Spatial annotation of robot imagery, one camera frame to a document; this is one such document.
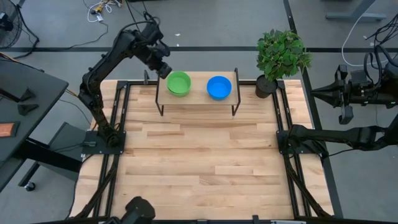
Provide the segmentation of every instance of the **black plant pot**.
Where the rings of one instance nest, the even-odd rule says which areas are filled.
[[[271,93],[275,92],[278,83],[269,81],[265,75],[260,75],[256,80],[256,95],[260,98],[267,98]]]

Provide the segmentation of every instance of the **green bowl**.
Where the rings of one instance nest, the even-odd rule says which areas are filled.
[[[183,97],[191,89],[191,78],[185,72],[173,72],[167,77],[166,85],[171,94]]]

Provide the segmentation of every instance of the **floor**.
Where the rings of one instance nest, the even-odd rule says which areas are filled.
[[[97,1],[85,0],[87,4]],[[290,0],[298,34],[307,47],[341,47],[352,22],[327,21],[327,11],[350,11],[359,1],[314,1]],[[132,3],[143,11],[142,3]],[[164,42],[170,46],[255,46],[262,33],[271,29],[286,30],[289,23],[280,0],[167,0],[146,2],[148,11],[162,19],[160,28],[165,35]],[[383,12],[385,21],[358,24],[347,41],[346,47],[369,47],[364,35],[372,34],[389,21],[398,11],[395,0],[376,1],[369,12]],[[140,15],[133,11],[137,20]],[[89,23],[87,11],[81,0],[36,0],[26,1],[22,14],[27,25],[40,37],[39,47],[68,47],[95,40],[105,26]],[[77,91],[81,76],[93,66],[103,52],[96,47],[110,47],[117,31],[132,22],[126,7],[104,14],[109,33],[96,43],[87,44],[95,52],[35,52],[22,59],[24,63],[42,68],[46,73],[66,80],[70,89]],[[14,47],[29,47],[25,34]],[[397,47],[398,39],[390,40],[388,47]],[[20,53],[9,52],[16,56]],[[312,87],[321,87],[333,81],[338,64],[344,63],[341,54],[316,53],[312,68],[308,71]],[[346,54],[351,63],[361,64],[363,54]],[[255,52],[172,52],[165,61],[175,70],[223,71],[239,68],[241,78],[256,78]],[[108,79],[141,79],[145,66],[136,59],[123,61]],[[77,100],[65,95],[89,116],[88,110]],[[386,110],[383,106],[354,106],[354,119],[350,124],[338,124],[339,109],[333,109],[317,100],[317,107],[324,129],[348,129],[355,126],[388,126],[397,114],[397,108]],[[81,113],[71,105],[58,102],[41,122],[31,137],[49,142],[61,124],[66,121],[81,129],[88,123]],[[336,152],[345,146],[329,144],[328,149]],[[345,218],[385,220],[398,222],[396,206],[398,195],[398,151],[395,146],[377,152],[353,151],[335,156],[331,160],[338,195]],[[74,181],[66,179],[45,168],[40,168],[33,181],[34,192],[16,187],[19,179],[30,167],[26,162],[10,184],[0,194],[0,217],[13,223],[34,223],[59,220],[66,217],[73,200]]]

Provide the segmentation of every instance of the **potted plant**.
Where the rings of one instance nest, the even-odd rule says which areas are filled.
[[[295,75],[298,68],[310,67],[312,56],[301,38],[292,31],[271,30],[257,43],[257,67],[263,71],[256,81],[256,95],[266,98],[277,89],[277,79]]]

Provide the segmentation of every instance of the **wooden board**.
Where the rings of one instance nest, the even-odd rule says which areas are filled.
[[[101,85],[108,117],[116,82]],[[311,128],[300,80],[286,80],[285,85],[293,122]],[[130,199],[141,196],[155,207],[159,220],[248,220],[252,215],[292,219],[272,98],[259,99],[254,89],[241,86],[242,101],[235,117],[230,106],[165,106],[162,117],[154,103],[156,87],[133,86],[112,215],[122,217]],[[102,157],[93,156],[83,164],[71,216],[96,190]],[[333,213],[319,158],[311,154],[300,158],[307,188]],[[301,195],[296,192],[303,215]]]
[[[166,80],[160,79],[159,97],[160,105],[236,105],[238,104],[238,90],[236,88],[235,72],[185,72],[191,78],[191,90],[187,96],[173,96],[166,85]],[[232,84],[231,93],[222,101],[212,99],[207,93],[207,81],[214,76],[226,77]]]

